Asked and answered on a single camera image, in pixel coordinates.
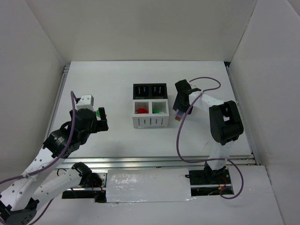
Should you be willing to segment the red ridged lego brick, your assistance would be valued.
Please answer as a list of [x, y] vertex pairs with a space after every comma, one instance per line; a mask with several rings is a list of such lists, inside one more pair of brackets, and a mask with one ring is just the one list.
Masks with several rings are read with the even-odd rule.
[[144, 109], [144, 108], [139, 108], [137, 111], [136, 111], [136, 114], [148, 114], [148, 110], [147, 109]]

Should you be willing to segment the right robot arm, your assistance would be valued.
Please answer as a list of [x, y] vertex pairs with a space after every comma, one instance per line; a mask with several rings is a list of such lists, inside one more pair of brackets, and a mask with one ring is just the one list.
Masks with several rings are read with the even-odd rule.
[[243, 134], [244, 127], [239, 110], [234, 101], [222, 101], [206, 94], [207, 91], [217, 90], [221, 83], [215, 88], [201, 90], [192, 87], [187, 80], [175, 83], [177, 96], [173, 104], [173, 110], [177, 112], [175, 119], [180, 121], [180, 127], [176, 137], [176, 151], [179, 158], [190, 164], [200, 163], [198, 160], [184, 159], [179, 150], [180, 133], [185, 119], [192, 113], [193, 108], [198, 108], [209, 115], [210, 133], [214, 140], [214, 146], [209, 158], [205, 161], [202, 171], [202, 180], [206, 182], [216, 181], [225, 176], [226, 160], [229, 158], [232, 145]]

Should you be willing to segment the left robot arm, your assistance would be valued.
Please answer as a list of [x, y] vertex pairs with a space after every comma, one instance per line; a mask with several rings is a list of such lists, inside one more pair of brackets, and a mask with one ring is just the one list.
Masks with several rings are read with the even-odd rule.
[[26, 225], [46, 203], [69, 188], [100, 188], [102, 179], [83, 162], [75, 163], [63, 174], [45, 183], [52, 171], [68, 156], [85, 144], [90, 136], [107, 131], [105, 109], [96, 112], [90, 109], [70, 111], [75, 130], [71, 143], [67, 144], [72, 122], [64, 123], [53, 131], [43, 143], [43, 147], [33, 162], [0, 194], [0, 221], [7, 225]]

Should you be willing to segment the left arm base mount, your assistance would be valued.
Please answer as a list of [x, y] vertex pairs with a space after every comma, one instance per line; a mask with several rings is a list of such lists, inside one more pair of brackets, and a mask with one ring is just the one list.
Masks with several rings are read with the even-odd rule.
[[99, 188], [99, 191], [101, 193], [105, 192], [103, 190], [102, 185], [103, 185], [102, 179], [99, 177], [97, 173], [94, 172], [89, 172], [84, 174], [79, 183], [80, 187], [90, 188], [93, 195], [96, 193], [96, 188]]

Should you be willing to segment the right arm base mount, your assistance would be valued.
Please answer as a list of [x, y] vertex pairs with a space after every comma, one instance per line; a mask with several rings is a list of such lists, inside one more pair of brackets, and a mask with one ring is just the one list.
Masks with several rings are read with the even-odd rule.
[[219, 195], [219, 192], [223, 191], [224, 195], [233, 195], [231, 179], [229, 171], [225, 171], [216, 176], [209, 176], [204, 170], [190, 170], [185, 175], [190, 181], [191, 196], [209, 196]]

